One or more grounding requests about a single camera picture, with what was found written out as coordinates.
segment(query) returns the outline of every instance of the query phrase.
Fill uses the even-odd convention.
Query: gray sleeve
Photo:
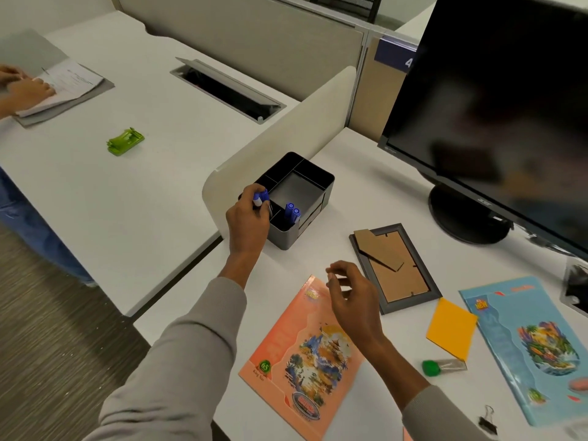
[[[490,440],[434,385],[409,402],[402,422],[413,441]]]
[[[210,440],[245,306],[245,292],[234,281],[211,281],[190,312],[165,329],[126,384],[107,398],[100,426],[85,441]]]

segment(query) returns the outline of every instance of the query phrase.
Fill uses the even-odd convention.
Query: round monitor base
[[[429,210],[445,233],[463,243],[495,244],[511,230],[510,221],[492,218],[487,207],[443,184],[431,190]]]

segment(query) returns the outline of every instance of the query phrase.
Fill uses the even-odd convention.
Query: person
[[[164,330],[126,384],[107,398],[99,427],[85,441],[211,439],[212,417],[235,361],[245,285],[268,236],[269,202],[259,211],[252,204],[254,193],[263,190],[247,186],[227,211],[230,255],[224,268],[194,307]],[[338,261],[326,272],[340,326],[381,376],[414,441],[488,441],[386,338],[376,289],[357,266]],[[342,286],[351,289],[343,293]]]
[[[48,83],[41,79],[31,79],[20,68],[10,65],[0,65],[0,85],[6,86],[8,92],[0,97],[0,120],[13,116],[17,111],[34,107],[55,95],[55,90]],[[0,221],[18,234],[39,255],[68,274],[77,277],[86,286],[97,286],[90,274],[2,168],[0,168]]]

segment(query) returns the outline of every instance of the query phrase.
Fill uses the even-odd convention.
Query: gray folder
[[[42,74],[43,68],[47,69],[57,65],[66,58],[68,56],[62,50],[54,46],[33,29],[27,29],[0,39],[0,62],[18,66],[31,77]],[[56,105],[53,108],[40,111],[37,114],[25,118],[15,116],[15,119],[24,127],[44,122],[111,88],[114,88],[114,83],[104,79],[96,88],[77,99]],[[0,95],[5,94],[5,91],[6,88],[0,87]]]

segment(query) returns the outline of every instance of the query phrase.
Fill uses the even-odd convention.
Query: jeans
[[[0,168],[0,221],[41,257],[84,283],[92,277]]]

